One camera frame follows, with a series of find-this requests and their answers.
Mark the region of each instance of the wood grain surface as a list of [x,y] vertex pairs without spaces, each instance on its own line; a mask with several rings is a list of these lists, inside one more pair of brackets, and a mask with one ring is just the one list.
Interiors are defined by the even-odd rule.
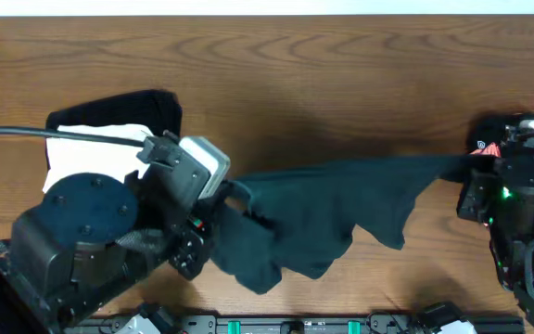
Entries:
[[[0,124],[146,88],[177,93],[185,135],[232,159],[231,176],[368,156],[463,152],[476,116],[534,110],[534,16],[1,18]],[[44,141],[0,138],[0,238],[38,203]],[[517,312],[489,235],[455,217],[459,185],[417,200],[405,248],[356,228],[319,280],[284,271],[265,295],[208,263],[186,282],[163,266],[101,310],[143,299],[234,314],[354,314],[452,300]]]

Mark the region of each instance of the green light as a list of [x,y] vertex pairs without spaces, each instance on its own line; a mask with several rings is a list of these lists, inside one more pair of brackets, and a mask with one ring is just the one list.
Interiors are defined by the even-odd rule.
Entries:
[[503,187],[502,188],[502,198],[503,199],[508,199],[510,197],[512,197],[512,193],[510,192],[510,190],[508,190],[507,187]]

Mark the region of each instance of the dark green cloth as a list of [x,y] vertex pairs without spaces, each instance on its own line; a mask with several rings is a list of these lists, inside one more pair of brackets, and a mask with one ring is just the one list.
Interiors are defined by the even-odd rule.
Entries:
[[230,185],[246,212],[219,205],[211,259],[239,283],[264,293],[281,268],[316,279],[351,244],[355,225],[400,250],[417,196],[454,172],[462,156],[337,161],[244,176]]

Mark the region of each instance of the black folded cloth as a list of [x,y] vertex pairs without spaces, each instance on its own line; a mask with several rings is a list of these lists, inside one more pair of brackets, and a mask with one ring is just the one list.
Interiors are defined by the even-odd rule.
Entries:
[[[51,113],[46,126],[139,123],[154,135],[178,135],[181,115],[173,94],[152,90]],[[211,206],[217,227],[211,259],[245,287],[264,293],[281,280],[282,268],[322,276],[350,246],[355,225],[400,250],[417,196],[438,177],[460,181],[469,162],[462,155],[337,161],[224,182]],[[247,209],[227,206],[226,196]]]

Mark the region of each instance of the green clip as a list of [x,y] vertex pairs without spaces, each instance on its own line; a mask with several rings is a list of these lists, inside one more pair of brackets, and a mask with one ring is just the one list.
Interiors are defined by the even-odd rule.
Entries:
[[360,334],[360,321],[348,321],[348,333]]
[[228,334],[240,334],[240,321],[228,321]]

